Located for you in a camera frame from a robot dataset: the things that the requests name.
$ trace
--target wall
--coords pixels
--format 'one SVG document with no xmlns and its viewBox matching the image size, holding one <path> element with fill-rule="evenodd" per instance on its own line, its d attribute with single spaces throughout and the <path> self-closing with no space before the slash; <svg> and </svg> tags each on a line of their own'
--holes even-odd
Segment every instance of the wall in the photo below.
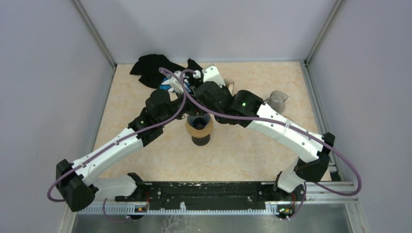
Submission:
<svg viewBox="0 0 412 233">
<path fill-rule="evenodd" d="M 112 68 L 69 0 L 6 0 L 0 70 L 0 232 L 52 233 L 55 165 L 90 150 Z"/>
<path fill-rule="evenodd" d="M 336 0 L 82 0 L 116 63 L 297 60 Z"/>
<path fill-rule="evenodd" d="M 310 64 L 336 147 L 362 175 L 373 233 L 412 228 L 411 9 L 409 0 L 348 0 Z"/>
</svg>

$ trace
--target floor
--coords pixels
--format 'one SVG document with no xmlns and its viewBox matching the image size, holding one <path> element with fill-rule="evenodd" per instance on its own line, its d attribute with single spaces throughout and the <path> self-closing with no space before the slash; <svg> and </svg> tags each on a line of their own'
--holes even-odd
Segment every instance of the floor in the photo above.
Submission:
<svg viewBox="0 0 412 233">
<path fill-rule="evenodd" d="M 235 81 L 234 93 L 247 89 L 267 98 L 272 91 L 289 95 L 282 115 L 317 132 L 302 70 L 298 62 L 215 63 L 224 78 Z M 133 65 L 118 65 L 107 100 L 96 147 L 114 138 L 136 118 L 153 89 L 130 75 Z M 185 129 L 185 120 L 165 126 L 164 133 L 130 154 L 102 177 L 137 173 L 144 181 L 273 181 L 297 158 L 287 147 L 236 125 L 214 122 L 210 142 L 198 147 Z M 322 180 L 330 180 L 329 173 Z"/>
</svg>

